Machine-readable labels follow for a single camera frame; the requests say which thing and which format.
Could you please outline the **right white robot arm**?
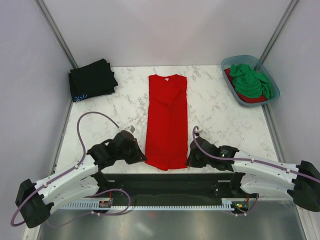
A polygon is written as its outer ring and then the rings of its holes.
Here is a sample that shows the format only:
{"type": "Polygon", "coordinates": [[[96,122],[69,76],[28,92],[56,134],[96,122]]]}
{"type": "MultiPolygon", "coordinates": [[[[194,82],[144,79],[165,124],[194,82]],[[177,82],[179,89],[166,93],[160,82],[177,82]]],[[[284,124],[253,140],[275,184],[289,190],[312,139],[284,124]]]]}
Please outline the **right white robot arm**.
{"type": "Polygon", "coordinates": [[[288,198],[305,210],[320,210],[320,172],[308,161],[300,164],[274,162],[236,147],[217,147],[198,136],[190,144],[187,165],[233,172],[229,191],[235,197],[247,193],[288,198]]]}

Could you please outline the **blue plastic basin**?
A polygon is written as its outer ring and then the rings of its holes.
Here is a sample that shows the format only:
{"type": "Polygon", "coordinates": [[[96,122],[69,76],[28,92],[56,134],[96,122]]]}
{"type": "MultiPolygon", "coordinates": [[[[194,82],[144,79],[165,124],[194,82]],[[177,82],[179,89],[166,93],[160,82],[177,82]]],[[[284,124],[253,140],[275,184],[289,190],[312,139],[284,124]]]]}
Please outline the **blue plastic basin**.
{"type": "Polygon", "coordinates": [[[257,107],[257,106],[269,104],[269,103],[271,103],[271,102],[273,102],[273,101],[275,101],[275,100],[277,100],[279,98],[280,90],[279,90],[277,84],[272,79],[272,77],[270,76],[268,71],[265,69],[263,64],[256,57],[251,56],[251,55],[238,55],[238,56],[228,57],[228,58],[224,59],[221,62],[220,66],[221,66],[221,69],[222,69],[223,77],[224,77],[224,79],[225,79],[225,81],[227,83],[227,86],[228,86],[229,90],[231,91],[232,95],[234,96],[235,100],[237,101],[237,103],[240,106],[247,107],[247,108],[257,107]],[[274,97],[268,99],[267,101],[259,102],[259,103],[246,103],[246,102],[242,101],[238,97],[238,95],[236,94],[235,89],[233,89],[231,83],[229,82],[229,79],[227,78],[226,73],[224,72],[224,70],[230,68],[231,65],[239,65],[239,64],[250,65],[257,72],[266,74],[266,76],[268,77],[269,81],[271,82],[271,87],[272,87],[272,90],[274,92],[274,97]]]}

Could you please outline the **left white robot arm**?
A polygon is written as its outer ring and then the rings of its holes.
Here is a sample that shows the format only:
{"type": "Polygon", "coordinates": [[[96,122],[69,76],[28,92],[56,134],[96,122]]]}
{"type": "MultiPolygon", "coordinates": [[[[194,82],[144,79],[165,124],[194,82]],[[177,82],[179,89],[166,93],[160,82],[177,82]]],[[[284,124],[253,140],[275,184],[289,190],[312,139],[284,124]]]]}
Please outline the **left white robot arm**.
{"type": "Polygon", "coordinates": [[[23,181],[15,200],[23,223],[32,229],[73,201],[106,196],[111,187],[102,170],[118,160],[124,160],[128,165],[147,160],[137,139],[126,130],[117,133],[113,139],[95,144],[85,151],[79,162],[53,175],[36,182],[23,181]]]}

